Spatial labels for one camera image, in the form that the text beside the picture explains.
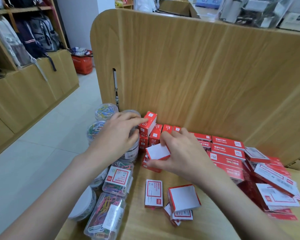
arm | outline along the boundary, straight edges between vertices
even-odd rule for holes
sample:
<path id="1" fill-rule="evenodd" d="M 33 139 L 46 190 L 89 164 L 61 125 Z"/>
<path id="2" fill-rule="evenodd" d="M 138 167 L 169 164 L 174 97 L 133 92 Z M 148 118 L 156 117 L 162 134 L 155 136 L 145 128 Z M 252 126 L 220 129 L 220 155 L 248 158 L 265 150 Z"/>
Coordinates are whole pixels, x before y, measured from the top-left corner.
<path id="1" fill-rule="evenodd" d="M 72 160 L 44 193 L 0 235 L 0 240 L 55 239 L 88 185 L 139 138 L 138 130 L 129 137 L 132 127 L 146 121 L 134 113 L 113 115 L 87 151 Z"/>
<path id="2" fill-rule="evenodd" d="M 241 239 L 291 239 L 264 214 L 220 168 L 216 167 L 195 136 L 185 128 L 171 135 L 163 132 L 161 144 L 171 156 L 167 161 L 150 160 L 149 167 L 175 173 L 202 189 L 227 217 Z"/>

right hand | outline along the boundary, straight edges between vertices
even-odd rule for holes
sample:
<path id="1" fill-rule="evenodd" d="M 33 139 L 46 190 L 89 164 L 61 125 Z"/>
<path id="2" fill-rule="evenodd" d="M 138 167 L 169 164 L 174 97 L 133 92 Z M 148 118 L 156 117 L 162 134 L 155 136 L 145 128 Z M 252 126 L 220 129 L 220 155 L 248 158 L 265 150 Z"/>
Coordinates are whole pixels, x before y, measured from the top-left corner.
<path id="1" fill-rule="evenodd" d="M 167 145 L 170 158 L 166 161 L 149 160 L 147 166 L 175 173 L 197 185 L 203 181 L 208 183 L 211 178 L 230 180 L 223 170 L 214 165 L 200 142 L 186 128 L 182 128 L 180 133 L 163 132 L 160 143 Z"/>

wooden counter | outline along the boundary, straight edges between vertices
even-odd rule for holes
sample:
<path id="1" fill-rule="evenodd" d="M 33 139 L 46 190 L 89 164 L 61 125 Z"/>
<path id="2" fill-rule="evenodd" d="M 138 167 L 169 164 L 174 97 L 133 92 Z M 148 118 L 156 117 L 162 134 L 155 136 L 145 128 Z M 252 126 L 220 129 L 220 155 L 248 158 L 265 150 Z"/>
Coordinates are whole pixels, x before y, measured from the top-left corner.
<path id="1" fill-rule="evenodd" d="M 300 190 L 300 171 L 288 169 Z M 117 239 L 239 239 L 232 225 L 212 200 L 197 189 L 202 203 L 193 211 L 193 221 L 182 222 L 173 227 L 163 209 L 144 207 L 146 179 L 162 180 L 164 205 L 167 204 L 167 188 L 188 182 L 172 173 L 155 173 L 140 167 L 140 161 L 133 172 L 134 181 L 127 198 L 127 207 Z M 279 226 L 294 239 L 300 239 L 300 207 L 293 209 L 298 221 L 278 221 Z M 77 225 L 67 220 L 56 240 L 89 239 L 83 234 L 86 222 Z"/>

clear plastic box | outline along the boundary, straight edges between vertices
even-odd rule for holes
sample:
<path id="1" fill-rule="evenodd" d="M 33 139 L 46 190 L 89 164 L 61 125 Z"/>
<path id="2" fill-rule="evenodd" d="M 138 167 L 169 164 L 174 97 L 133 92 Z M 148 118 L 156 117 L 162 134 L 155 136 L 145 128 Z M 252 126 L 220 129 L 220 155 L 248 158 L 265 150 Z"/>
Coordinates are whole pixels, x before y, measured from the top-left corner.
<path id="1" fill-rule="evenodd" d="M 91 214 L 96 202 L 96 193 L 88 187 L 80 196 L 68 218 L 73 219 L 76 222 L 82 221 Z"/>
<path id="2" fill-rule="evenodd" d="M 256 28 L 275 28 L 293 0 L 223 0 L 220 20 Z"/>
<path id="3" fill-rule="evenodd" d="M 137 159 L 139 152 L 139 140 L 140 138 L 138 138 L 136 143 L 134 143 L 133 146 L 123 156 L 119 158 L 120 161 L 132 163 Z"/>
<path id="4" fill-rule="evenodd" d="M 90 187 L 93 190 L 97 190 L 100 188 L 100 186 L 103 184 L 103 182 L 105 181 L 105 178 L 108 174 L 108 168 L 104 169 L 102 171 L 102 173 L 100 173 L 90 184 Z"/>
<path id="5" fill-rule="evenodd" d="M 101 104 L 94 112 L 96 120 L 108 120 L 115 113 L 119 112 L 118 107 L 115 104 L 105 103 Z"/>
<path id="6" fill-rule="evenodd" d="M 89 126 L 89 128 L 87 129 L 87 138 L 89 141 L 89 145 L 91 144 L 93 139 L 98 135 L 105 122 L 105 120 L 94 121 L 94 123 Z"/>
<path id="7" fill-rule="evenodd" d="M 93 240 L 115 240 L 119 232 L 126 203 L 123 199 L 101 193 L 84 234 Z"/>
<path id="8" fill-rule="evenodd" d="M 133 167 L 132 163 L 115 161 L 109 169 L 102 191 L 125 199 L 128 195 Z"/>

wooden divider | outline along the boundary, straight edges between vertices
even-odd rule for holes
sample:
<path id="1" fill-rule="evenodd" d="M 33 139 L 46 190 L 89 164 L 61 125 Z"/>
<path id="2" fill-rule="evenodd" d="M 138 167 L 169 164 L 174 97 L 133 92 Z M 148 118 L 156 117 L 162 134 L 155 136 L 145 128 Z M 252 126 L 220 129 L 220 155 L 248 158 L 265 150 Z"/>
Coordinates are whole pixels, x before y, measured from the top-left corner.
<path id="1" fill-rule="evenodd" d="M 158 123 L 300 157 L 300 33 L 123 9 L 92 24 L 102 101 Z"/>

